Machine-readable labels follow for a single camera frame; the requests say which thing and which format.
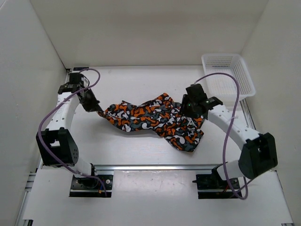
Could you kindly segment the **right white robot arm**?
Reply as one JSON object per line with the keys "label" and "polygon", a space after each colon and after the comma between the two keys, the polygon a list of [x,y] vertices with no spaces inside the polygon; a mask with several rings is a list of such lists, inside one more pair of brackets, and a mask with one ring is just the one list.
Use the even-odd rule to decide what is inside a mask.
{"label": "right white robot arm", "polygon": [[275,138],[262,134],[235,118],[216,97],[208,98],[200,84],[190,85],[183,95],[181,114],[190,118],[204,118],[223,130],[239,147],[240,158],[213,170],[211,182],[224,187],[230,178],[255,179],[278,165]]}

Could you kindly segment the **orange camouflage shorts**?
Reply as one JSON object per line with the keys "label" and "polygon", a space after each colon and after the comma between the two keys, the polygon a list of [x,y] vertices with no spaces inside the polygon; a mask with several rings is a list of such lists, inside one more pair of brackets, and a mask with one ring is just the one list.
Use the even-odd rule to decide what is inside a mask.
{"label": "orange camouflage shorts", "polygon": [[204,120],[182,116],[180,109],[181,103],[163,93],[141,105],[123,100],[97,113],[122,131],[152,130],[177,150],[193,152],[204,135],[201,130]]}

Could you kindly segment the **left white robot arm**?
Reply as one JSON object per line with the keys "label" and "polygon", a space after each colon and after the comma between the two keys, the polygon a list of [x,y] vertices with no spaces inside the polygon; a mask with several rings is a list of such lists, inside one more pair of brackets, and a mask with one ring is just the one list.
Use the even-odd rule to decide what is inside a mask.
{"label": "left white robot arm", "polygon": [[96,187],[99,177],[95,174],[94,165],[80,157],[70,129],[78,105],[82,105],[88,113],[102,111],[92,87],[82,71],[71,72],[68,82],[58,90],[56,107],[42,120],[36,135],[44,165],[64,167],[76,177],[82,178],[82,183],[87,188]]}

